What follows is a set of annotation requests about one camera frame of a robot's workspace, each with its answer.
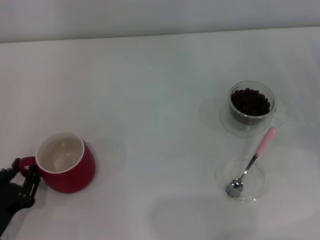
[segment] mug rim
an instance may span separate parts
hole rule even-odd
[[[80,141],[81,147],[82,147],[81,156],[79,157],[79,159],[78,159],[78,161],[76,162],[75,165],[73,165],[72,167],[69,167],[69,168],[66,169],[66,170],[63,170],[63,171],[48,171],[48,170],[44,169],[44,168],[41,166],[40,162],[39,162],[39,159],[38,159],[38,158],[39,158],[39,157],[38,157],[39,150],[40,150],[41,147],[43,147],[43,144],[45,143],[45,141],[47,141],[48,139],[50,139],[50,138],[52,138],[52,137],[54,137],[54,136],[56,136],[56,135],[62,135],[62,134],[73,135],[75,138],[77,138],[77,140]],[[44,171],[44,172],[46,172],[46,173],[49,173],[49,174],[62,174],[62,173],[66,173],[66,172],[70,171],[71,169],[75,168],[75,167],[80,163],[80,161],[81,161],[81,159],[83,158],[84,154],[85,154],[85,142],[84,142],[84,140],[83,140],[81,137],[79,137],[77,134],[75,134],[75,133],[73,133],[73,132],[70,132],[70,131],[57,131],[57,132],[55,132],[55,133],[47,136],[46,138],[44,138],[44,139],[41,141],[40,145],[37,147],[36,152],[35,152],[35,162],[36,162],[36,165],[37,165],[42,171]]]
[[[241,85],[241,84],[257,84],[257,85],[262,85],[263,87],[265,87],[266,89],[268,89],[268,90],[270,91],[272,97],[273,97],[273,102],[274,102],[272,110],[269,111],[267,114],[265,114],[265,115],[260,115],[260,116],[252,116],[252,115],[248,115],[248,114],[245,114],[245,113],[239,111],[239,110],[234,106],[234,104],[232,103],[232,101],[231,101],[231,95],[232,95],[232,91],[233,91],[236,87],[238,87],[239,85]],[[233,85],[232,88],[231,88],[231,90],[229,91],[228,103],[229,103],[229,105],[232,107],[232,109],[233,109],[234,111],[236,111],[238,114],[240,114],[240,115],[243,116],[243,117],[250,118],[250,119],[264,119],[264,118],[268,117],[270,114],[272,114],[273,112],[275,112],[276,109],[277,109],[277,100],[276,100],[276,97],[275,97],[274,93],[271,91],[271,89],[270,89],[269,87],[267,87],[266,85],[264,85],[264,84],[262,84],[262,83],[260,83],[260,82],[257,82],[257,81],[241,81],[241,82],[238,82],[237,84]]]

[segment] mug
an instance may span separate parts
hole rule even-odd
[[[42,158],[54,143],[63,140],[75,141],[80,146],[75,164],[60,171],[45,169]],[[21,174],[26,176],[28,170],[25,167],[32,165],[37,165],[40,176],[50,188],[65,194],[75,193],[85,188],[96,172],[96,162],[92,152],[82,138],[71,132],[58,132],[47,137],[37,148],[35,156],[22,158],[19,164]]]
[[[267,114],[261,116],[247,115],[239,111],[233,105],[231,95],[236,90],[245,90],[246,88],[258,90],[260,94],[264,94],[265,97],[268,98],[268,101],[270,103],[270,111]],[[269,116],[272,116],[274,112],[277,110],[277,101],[274,93],[270,90],[270,88],[256,81],[242,81],[234,85],[229,92],[228,102],[229,110],[233,118],[244,125],[258,125],[268,119],[270,120],[271,118]]]
[[[258,90],[264,94],[270,103],[270,109],[267,114],[261,116],[251,116],[239,111],[232,103],[231,96],[236,90],[245,90],[246,88]],[[289,119],[289,112],[278,109],[278,103],[274,93],[262,83],[256,81],[242,81],[234,85],[228,95],[228,129],[239,137],[256,136],[270,126],[280,127]]]

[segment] mug handle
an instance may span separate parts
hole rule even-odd
[[[272,120],[271,120],[271,125],[273,127],[281,127],[283,124],[288,122],[290,118],[290,112],[287,110],[283,109],[277,109],[275,110]]]
[[[19,163],[21,175],[24,177],[28,176],[28,169],[26,169],[25,167],[32,166],[32,165],[37,165],[35,156],[27,156],[22,158]]]

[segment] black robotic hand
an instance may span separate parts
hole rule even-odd
[[[23,186],[10,182],[19,173],[20,158],[11,168],[0,171],[0,237],[10,220],[21,209],[30,208],[35,203],[35,194],[40,182],[37,166],[30,166]]]

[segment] white wall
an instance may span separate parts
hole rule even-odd
[[[0,43],[320,26],[320,0],[0,0]]]

